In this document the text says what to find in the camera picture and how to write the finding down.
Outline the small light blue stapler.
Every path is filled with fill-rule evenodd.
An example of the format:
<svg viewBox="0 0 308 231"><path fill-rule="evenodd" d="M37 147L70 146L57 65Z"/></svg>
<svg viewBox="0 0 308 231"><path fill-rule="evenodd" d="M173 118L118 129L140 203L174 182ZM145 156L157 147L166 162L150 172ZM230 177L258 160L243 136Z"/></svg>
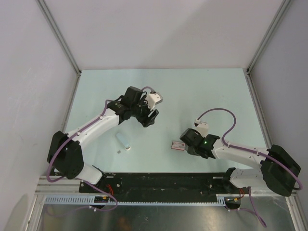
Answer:
<svg viewBox="0 0 308 231"><path fill-rule="evenodd" d="M129 151L131 149L131 145L128 139L123 134L117 133L116 137L119 140L119 142L123 145L126 151Z"/></svg>

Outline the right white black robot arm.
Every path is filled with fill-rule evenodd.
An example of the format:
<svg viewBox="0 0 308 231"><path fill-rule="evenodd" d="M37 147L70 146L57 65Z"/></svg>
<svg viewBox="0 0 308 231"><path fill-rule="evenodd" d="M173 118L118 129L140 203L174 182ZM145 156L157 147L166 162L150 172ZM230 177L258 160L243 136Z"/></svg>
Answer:
<svg viewBox="0 0 308 231"><path fill-rule="evenodd" d="M228 171L222 188L233 193L238 188L267 187L274 193L288 197L296 190L299 164L278 145L269 149L227 144L222 138L208 134L205 137L195 129L183 132L180 140L188 147L188 154L208 159L227 159L249 167Z"/></svg>

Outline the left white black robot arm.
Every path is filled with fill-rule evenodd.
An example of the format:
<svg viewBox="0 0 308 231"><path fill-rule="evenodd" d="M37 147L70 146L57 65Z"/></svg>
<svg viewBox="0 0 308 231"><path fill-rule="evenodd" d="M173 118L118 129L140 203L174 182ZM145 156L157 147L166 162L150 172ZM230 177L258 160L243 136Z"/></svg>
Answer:
<svg viewBox="0 0 308 231"><path fill-rule="evenodd" d="M153 125L159 114L156 106L162 101L162 96L151 87L139 89L130 86L117 99L106 100L103 111L88 123L68 133L56 132L48 153L47 175L54 168L63 178L85 181L95 192L102 192L106 188L103 172L84 162L84 148L131 117L145 128Z"/></svg>

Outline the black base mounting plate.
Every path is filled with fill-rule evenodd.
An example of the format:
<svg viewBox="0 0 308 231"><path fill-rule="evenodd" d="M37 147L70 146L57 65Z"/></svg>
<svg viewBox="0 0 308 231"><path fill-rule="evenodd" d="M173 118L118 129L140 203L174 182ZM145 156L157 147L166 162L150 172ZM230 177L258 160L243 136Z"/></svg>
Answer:
<svg viewBox="0 0 308 231"><path fill-rule="evenodd" d="M103 173L94 185L100 190L111 189L114 194L132 190L197 190L209 194L247 193L237 188L225 177L225 173Z"/></svg>

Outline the aluminium frame rail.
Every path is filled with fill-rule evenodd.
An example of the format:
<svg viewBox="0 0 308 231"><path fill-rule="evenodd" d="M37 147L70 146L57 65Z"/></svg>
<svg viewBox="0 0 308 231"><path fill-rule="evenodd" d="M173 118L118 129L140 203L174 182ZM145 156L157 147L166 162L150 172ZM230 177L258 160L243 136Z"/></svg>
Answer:
<svg viewBox="0 0 308 231"><path fill-rule="evenodd" d="M49 182L46 176L39 178L38 184L35 189L35 194L58 194L58 195L74 195L79 194L79 187L82 183L81 180L68 180L61 179L57 182ZM279 196L270 189L265 188L252 188L251 194L253 196Z"/></svg>

